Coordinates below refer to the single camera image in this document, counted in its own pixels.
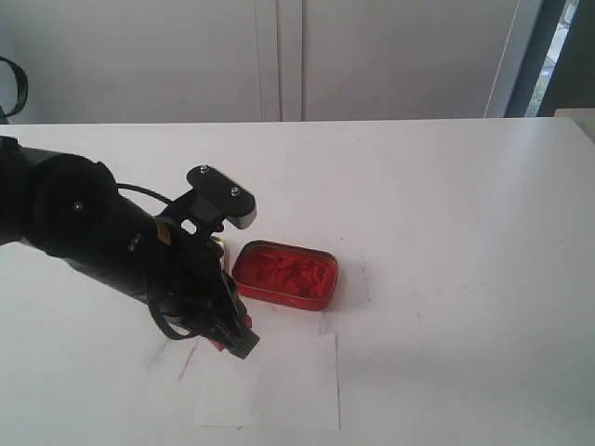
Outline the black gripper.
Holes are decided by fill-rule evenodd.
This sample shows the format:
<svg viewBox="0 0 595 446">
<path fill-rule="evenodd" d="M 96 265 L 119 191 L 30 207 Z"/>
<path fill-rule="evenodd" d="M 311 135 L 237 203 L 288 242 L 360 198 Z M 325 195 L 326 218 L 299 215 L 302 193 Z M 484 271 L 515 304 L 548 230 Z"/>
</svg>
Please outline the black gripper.
<svg viewBox="0 0 595 446">
<path fill-rule="evenodd" d="M 169 339 L 209 338 L 247 314 L 231 277 L 222 271 L 216 247 L 123 196 L 115 200 L 89 240 L 65 258 L 74 270 L 147 306 Z M 217 351 L 246 359 L 259 342 L 246 320 L 231 343 L 214 341 Z"/>
</svg>

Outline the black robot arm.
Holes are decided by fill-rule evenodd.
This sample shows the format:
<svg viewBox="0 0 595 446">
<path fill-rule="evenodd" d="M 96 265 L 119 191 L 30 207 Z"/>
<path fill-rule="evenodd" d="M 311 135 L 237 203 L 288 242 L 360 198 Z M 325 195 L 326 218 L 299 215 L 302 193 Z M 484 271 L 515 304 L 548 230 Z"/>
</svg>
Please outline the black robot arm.
<svg viewBox="0 0 595 446">
<path fill-rule="evenodd" d="M 1 241 L 22 243 L 144 304 L 172 340 L 202 337 L 243 359 L 258 343 L 215 241 L 248 228 L 255 197 L 204 164 L 151 215 L 103 163 L 1 139 Z"/>
</svg>

